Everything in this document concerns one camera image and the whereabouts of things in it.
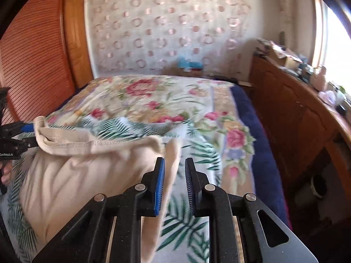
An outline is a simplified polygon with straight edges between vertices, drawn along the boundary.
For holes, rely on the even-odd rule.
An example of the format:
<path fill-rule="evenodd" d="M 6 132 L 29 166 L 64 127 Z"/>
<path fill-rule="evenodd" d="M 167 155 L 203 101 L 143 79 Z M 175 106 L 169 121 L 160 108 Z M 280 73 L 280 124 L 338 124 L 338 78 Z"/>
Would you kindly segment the person's left hand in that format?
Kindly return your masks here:
<path fill-rule="evenodd" d="M 3 162 L 1 162 L 1 182 L 4 185 L 8 185 L 11 181 L 11 175 L 13 172 L 13 164 L 12 161 L 6 162 L 5 164 L 3 164 Z"/>

